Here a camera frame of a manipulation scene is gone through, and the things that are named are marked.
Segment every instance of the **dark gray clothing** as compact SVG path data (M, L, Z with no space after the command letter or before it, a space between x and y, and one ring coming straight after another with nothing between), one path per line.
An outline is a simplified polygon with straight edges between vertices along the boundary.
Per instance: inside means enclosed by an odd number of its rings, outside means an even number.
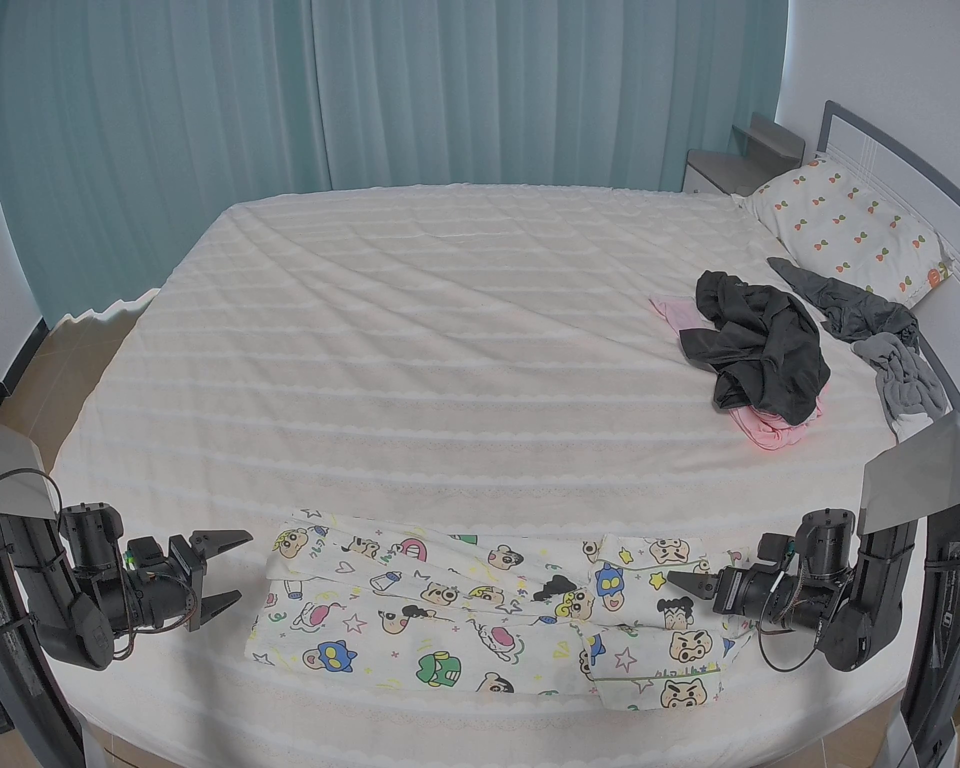
M891 427L903 414L926 413L936 420L947 412L947 396L937 374L897 336L878 333L851 348L876 370L876 390Z
M893 333L912 349L919 349L917 318L903 304L888 301L835 277L823 277L791 264L785 258L767 259L802 299L827 315L824 328L843 342L867 339L875 333Z
M772 285L704 272L697 280L697 309L717 329L682 330L680 343L688 359L717 372L717 406L753 405L789 424L804 423L830 369L817 324L800 301Z

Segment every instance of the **headboard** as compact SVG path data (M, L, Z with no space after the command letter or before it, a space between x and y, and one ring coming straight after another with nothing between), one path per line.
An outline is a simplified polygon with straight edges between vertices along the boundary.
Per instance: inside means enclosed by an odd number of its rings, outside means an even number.
M960 408L960 187L893 136L836 102L824 105L817 152L825 154L880 193L895 200L939 232L954 259L953 274L930 291L913 311L920 321L921 347Z

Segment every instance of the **nightstand drawer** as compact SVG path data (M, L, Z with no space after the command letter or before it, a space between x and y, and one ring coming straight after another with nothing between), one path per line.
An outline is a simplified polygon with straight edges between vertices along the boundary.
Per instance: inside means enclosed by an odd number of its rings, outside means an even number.
M684 174L684 192L687 192L687 193L700 192L700 193L709 193L711 195L724 194L722 189L711 184L707 180L706 176L699 173L690 165L686 166L686 173Z

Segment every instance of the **pink star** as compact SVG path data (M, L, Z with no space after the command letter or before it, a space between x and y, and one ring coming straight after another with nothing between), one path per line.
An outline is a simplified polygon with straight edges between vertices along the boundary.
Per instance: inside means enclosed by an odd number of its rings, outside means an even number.
M349 635L351 632L355 632L355 633L358 634L358 635L362 635L363 633L360 631L360 628L361 628L361 627L366 627L366 626L367 626L367 622L366 622L366 621L361 621L360 618L359 618L359 617L357 616L357 614L355 613L351 618L345 618L345 619L344 619L344 626L347 627L347 634L348 634L348 635Z
M630 655L630 647L624 648L622 654L613 654L613 656L616 658L615 668L619 669L622 666L623 671L629 674L630 665L636 661L636 659Z

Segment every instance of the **tiled floor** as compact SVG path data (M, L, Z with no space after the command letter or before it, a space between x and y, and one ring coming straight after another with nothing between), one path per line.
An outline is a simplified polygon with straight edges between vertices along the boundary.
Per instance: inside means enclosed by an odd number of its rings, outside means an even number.
M86 397L136 323L138 313L121 310L106 321L88 317L66 322L43 342L13 395L0 404L0 423L36 443L44 466L51 467ZM785 757L776 768L869 768L886 730L892 700L872 709L822 740ZM123 739L97 730L117 768L178 768ZM0 736L4 768L37 768L16 732Z

